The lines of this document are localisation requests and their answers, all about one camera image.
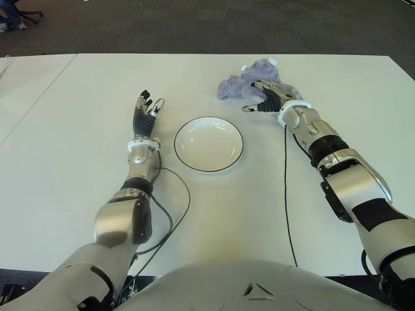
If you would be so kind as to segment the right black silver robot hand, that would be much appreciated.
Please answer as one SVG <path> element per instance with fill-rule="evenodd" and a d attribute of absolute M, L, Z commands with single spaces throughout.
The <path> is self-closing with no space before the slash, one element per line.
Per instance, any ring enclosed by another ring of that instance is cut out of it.
<path fill-rule="evenodd" d="M 243 88 L 244 94 L 257 101 L 257 104 L 246 105 L 243 112 L 277 113 L 288 100 L 302 100 L 299 91 L 288 84 L 257 80 Z"/>

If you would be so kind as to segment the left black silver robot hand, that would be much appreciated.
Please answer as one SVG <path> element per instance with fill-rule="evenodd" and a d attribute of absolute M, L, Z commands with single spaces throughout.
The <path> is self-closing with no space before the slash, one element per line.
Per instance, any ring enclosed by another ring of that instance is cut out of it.
<path fill-rule="evenodd" d="M 150 137 L 156 122 L 156 118 L 165 105 L 165 100 L 159 98 L 153 102 L 150 93 L 145 89 L 136 101 L 132 128 L 134 137 Z"/>

